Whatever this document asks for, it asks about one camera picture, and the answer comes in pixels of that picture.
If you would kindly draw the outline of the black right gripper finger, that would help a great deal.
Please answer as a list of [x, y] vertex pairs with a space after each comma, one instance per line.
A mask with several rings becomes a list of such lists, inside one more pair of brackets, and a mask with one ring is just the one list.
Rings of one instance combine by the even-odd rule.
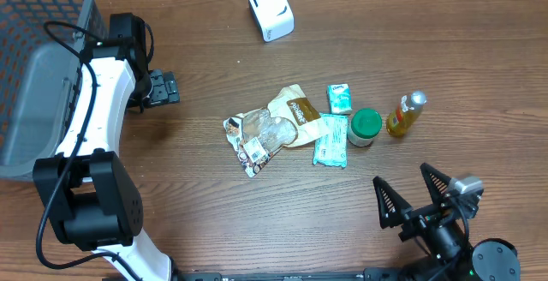
[[420, 171], [431, 196], [432, 203], [441, 204], [444, 200], [444, 194], [450, 185], [451, 177], [427, 163], [423, 163], [420, 166]]
[[374, 177], [372, 183], [377, 196], [381, 228], [393, 228], [405, 223], [407, 215], [413, 211], [411, 205], [380, 176]]

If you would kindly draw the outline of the yellow drink bottle grey cap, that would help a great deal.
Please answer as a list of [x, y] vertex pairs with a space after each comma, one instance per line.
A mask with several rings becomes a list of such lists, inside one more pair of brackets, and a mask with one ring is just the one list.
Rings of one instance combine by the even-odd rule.
[[422, 91], [402, 96], [400, 104], [386, 119], [388, 134], [403, 137], [422, 113], [426, 102], [427, 97]]

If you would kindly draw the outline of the mint green tissue pack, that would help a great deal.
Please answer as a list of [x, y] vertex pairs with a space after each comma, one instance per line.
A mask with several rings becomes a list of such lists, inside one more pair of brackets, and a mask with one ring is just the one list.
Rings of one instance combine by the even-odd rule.
[[348, 118], [321, 113], [329, 133], [315, 141], [313, 164], [345, 168], [347, 160]]

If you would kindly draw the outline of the green white can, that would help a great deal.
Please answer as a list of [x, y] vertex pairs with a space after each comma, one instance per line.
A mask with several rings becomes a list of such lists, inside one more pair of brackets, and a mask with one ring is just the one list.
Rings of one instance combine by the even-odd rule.
[[382, 117], [373, 109], [358, 110], [348, 126], [348, 140], [355, 146], [369, 146], [382, 128]]

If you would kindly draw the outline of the teal white tissue pack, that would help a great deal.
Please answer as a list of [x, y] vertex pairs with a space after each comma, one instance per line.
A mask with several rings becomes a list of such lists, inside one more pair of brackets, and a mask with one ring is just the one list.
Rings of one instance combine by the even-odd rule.
[[349, 115], [352, 112], [351, 92], [347, 83], [327, 87], [330, 112], [335, 115]]

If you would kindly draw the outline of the brown white snack bag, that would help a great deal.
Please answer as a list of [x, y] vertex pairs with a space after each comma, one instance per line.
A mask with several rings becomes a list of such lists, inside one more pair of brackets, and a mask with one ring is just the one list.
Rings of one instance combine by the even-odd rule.
[[282, 88], [264, 107], [225, 119], [223, 127], [249, 177], [256, 176], [281, 149], [304, 146], [330, 132], [297, 84]]

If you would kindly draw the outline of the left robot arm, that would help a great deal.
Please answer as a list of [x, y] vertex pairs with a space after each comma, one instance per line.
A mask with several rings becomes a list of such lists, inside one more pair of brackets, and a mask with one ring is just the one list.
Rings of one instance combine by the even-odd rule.
[[80, 63], [74, 115], [55, 154], [33, 167], [45, 207], [36, 255], [53, 270], [104, 258], [127, 280], [180, 280], [144, 230], [140, 192], [118, 156], [126, 110], [179, 102], [175, 77], [149, 68], [152, 29], [136, 15], [113, 14], [105, 38], [76, 30], [89, 40], [68, 48]]

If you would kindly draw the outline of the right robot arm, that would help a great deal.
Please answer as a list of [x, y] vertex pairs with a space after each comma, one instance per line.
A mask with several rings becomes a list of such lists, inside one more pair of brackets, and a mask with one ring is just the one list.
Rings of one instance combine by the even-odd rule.
[[368, 268], [367, 280], [519, 280], [521, 266], [515, 246], [503, 239], [470, 242], [470, 220], [484, 193], [476, 176], [455, 178], [433, 166], [420, 166], [432, 203], [414, 209], [383, 178], [372, 183], [380, 226], [399, 226], [402, 242], [414, 240], [426, 257], [402, 268]]

